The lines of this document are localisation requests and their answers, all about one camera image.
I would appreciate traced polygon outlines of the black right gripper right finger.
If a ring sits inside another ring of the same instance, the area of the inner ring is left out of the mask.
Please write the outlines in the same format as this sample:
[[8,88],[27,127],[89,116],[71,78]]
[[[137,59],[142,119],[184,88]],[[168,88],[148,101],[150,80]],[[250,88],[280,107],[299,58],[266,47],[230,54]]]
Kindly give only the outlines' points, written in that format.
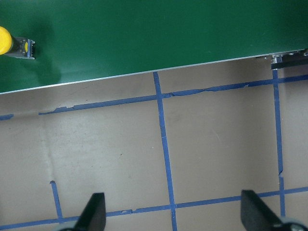
[[241,222],[246,231],[288,230],[288,224],[283,223],[253,190],[241,192]]

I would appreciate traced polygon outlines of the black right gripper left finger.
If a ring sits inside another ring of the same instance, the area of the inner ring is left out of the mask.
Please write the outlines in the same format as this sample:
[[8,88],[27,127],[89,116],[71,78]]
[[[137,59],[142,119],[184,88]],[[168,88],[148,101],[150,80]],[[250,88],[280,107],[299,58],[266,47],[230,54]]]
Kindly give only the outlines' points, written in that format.
[[104,193],[94,193],[73,227],[74,231],[103,231],[106,226]]

